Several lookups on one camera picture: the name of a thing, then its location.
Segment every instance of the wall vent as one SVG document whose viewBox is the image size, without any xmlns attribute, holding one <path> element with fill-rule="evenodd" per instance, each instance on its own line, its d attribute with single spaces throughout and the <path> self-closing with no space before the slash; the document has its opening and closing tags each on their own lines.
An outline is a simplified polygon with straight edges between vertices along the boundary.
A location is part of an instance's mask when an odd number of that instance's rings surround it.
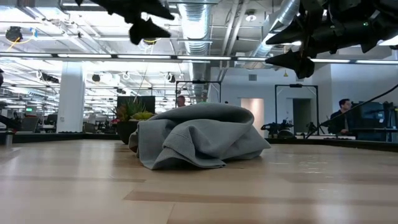
<svg viewBox="0 0 398 224">
<path fill-rule="evenodd" d="M 249 81 L 257 81 L 257 75 L 249 74 Z"/>
</svg>

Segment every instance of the black cable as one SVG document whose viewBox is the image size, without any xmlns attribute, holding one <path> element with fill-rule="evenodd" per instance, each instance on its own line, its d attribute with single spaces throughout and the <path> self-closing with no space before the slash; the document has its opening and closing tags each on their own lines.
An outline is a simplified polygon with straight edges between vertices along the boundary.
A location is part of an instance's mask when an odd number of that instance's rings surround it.
<svg viewBox="0 0 398 224">
<path fill-rule="evenodd" d="M 316 131 L 318 128 L 320 128 L 320 127 L 323 126 L 324 124 L 329 123 L 329 122 L 333 121 L 334 119 L 339 118 L 339 117 L 345 115 L 346 113 L 348 113 L 348 112 L 350 112 L 350 111 L 352 111 L 352 110 L 354 110 L 354 109 L 356 109 L 356 108 L 359 108 L 359 107 L 361 107 L 361 106 L 363 106 L 363 105 L 365 105 L 365 104 L 367 104 L 367 103 L 370 103 L 370 102 L 372 102 L 373 100 L 376 100 L 376 99 L 378 99 L 378 98 L 380 98 L 380 97 L 382 97 L 382 96 L 385 96 L 385 95 L 389 94 L 390 92 L 394 91 L 396 88 L 398 88 L 398 84 L 396 84 L 394 87 L 392 87 L 390 90 L 386 91 L 385 93 L 380 94 L 380 95 L 378 95 L 378 96 L 375 96 L 374 98 L 371 98 L 371 99 L 368 100 L 368 101 L 362 102 L 362 103 L 360 103 L 360 104 L 358 104 L 358 105 L 352 107 L 351 109 L 349 109 L 349 110 L 346 111 L 345 113 L 341 113 L 341 114 L 335 116 L 334 118 L 329 119 L 328 121 L 325 121 L 325 122 L 323 122 L 322 124 L 319 124 L 319 125 L 317 126 L 317 128 L 316 128 L 314 131 L 312 131 L 310 134 L 307 135 L 307 137 L 305 137 L 305 139 L 308 139 L 311 135 L 313 135 L 313 134 L 315 133 L 315 131 Z"/>
</svg>

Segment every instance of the light wood surface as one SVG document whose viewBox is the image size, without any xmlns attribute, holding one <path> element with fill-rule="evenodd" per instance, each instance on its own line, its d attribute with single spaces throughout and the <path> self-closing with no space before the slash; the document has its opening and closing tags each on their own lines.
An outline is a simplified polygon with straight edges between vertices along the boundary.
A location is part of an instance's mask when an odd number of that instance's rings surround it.
<svg viewBox="0 0 398 224">
<path fill-rule="evenodd" d="M 0 223 L 398 223 L 398 154 L 272 146 L 212 170 L 151 171 L 121 141 L 0 148 Z"/>
</svg>

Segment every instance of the dark shirt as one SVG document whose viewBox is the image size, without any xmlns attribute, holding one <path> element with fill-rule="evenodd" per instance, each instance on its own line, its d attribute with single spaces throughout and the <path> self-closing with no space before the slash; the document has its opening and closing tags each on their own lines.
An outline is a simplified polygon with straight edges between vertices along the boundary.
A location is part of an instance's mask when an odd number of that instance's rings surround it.
<svg viewBox="0 0 398 224">
<path fill-rule="evenodd" d="M 336 113 L 333 113 L 330 116 L 330 119 L 333 119 L 333 118 L 339 116 L 340 114 L 342 114 L 342 112 L 339 110 Z M 349 113 L 345 113 L 344 115 L 342 115 L 330 122 L 329 132 L 332 134 L 339 134 L 341 132 L 341 130 L 347 129 L 346 121 L 347 121 L 348 131 L 349 131 L 354 126 L 353 119 Z"/>
</svg>

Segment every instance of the plant pot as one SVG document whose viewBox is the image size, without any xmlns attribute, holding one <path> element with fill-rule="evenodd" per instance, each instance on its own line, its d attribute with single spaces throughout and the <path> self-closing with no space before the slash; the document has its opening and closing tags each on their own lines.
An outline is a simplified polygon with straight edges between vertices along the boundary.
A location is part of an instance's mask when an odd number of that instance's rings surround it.
<svg viewBox="0 0 398 224">
<path fill-rule="evenodd" d="M 119 121 L 118 135 L 124 144 L 129 144 L 130 135 L 137 130 L 138 121 Z"/>
</svg>

